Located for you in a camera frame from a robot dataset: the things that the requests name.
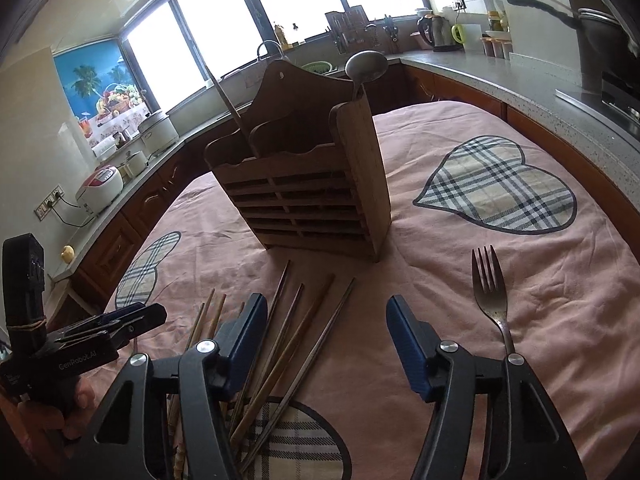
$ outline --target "metal ladle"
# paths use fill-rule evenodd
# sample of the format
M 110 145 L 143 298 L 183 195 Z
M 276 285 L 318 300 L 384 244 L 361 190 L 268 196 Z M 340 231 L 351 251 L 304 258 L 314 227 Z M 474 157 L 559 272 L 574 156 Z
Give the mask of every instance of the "metal ladle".
M 375 50 L 364 50 L 354 54 L 347 61 L 347 76 L 353 81 L 353 97 L 356 100 L 360 87 L 382 76 L 389 68 L 387 58 Z

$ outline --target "frying pan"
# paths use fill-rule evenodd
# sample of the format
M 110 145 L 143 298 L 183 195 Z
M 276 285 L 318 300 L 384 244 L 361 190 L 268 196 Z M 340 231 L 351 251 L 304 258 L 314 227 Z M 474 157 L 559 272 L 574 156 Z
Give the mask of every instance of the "frying pan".
M 629 50 L 629 37 L 616 18 L 593 9 L 578 9 L 574 16 L 565 14 L 539 0 L 507 0 L 517 7 L 532 7 L 551 14 L 567 27 L 582 34 L 602 56 L 608 69 L 633 86 L 640 87 L 640 60 Z

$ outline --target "poster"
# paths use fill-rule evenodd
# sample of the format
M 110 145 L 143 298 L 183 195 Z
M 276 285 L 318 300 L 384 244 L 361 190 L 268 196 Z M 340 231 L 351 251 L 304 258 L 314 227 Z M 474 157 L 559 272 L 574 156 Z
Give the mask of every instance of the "poster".
M 149 113 L 116 40 L 54 57 L 69 105 L 89 146 L 125 128 L 133 135 Z

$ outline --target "wooden utensil holder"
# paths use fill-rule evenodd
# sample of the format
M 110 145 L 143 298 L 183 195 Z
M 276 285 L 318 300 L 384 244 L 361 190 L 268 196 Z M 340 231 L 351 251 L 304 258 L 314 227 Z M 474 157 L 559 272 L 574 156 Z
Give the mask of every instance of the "wooden utensil holder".
M 238 130 L 205 159 L 266 247 L 377 260 L 390 220 L 389 192 L 369 102 L 353 83 L 286 61 L 265 72 Z

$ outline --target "metal fork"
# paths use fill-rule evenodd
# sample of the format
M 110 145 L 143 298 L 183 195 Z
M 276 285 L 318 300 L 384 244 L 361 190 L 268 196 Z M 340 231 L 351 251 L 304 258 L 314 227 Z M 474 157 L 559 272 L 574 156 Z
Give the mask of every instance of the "metal fork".
M 507 349 L 507 355 L 515 353 L 511 332 L 507 324 L 507 289 L 504 286 L 504 278 L 502 277 L 502 269 L 498 262 L 498 256 L 495 255 L 494 247 L 489 246 L 491 250 L 491 260 L 489 253 L 484 247 L 484 257 L 478 248 L 478 259 L 480 260 L 480 270 L 478 270 L 478 261 L 476 260 L 476 251 L 471 251 L 471 274 L 474 282 L 474 295 L 480 310 L 484 315 L 491 319 L 502 332 L 504 346 Z

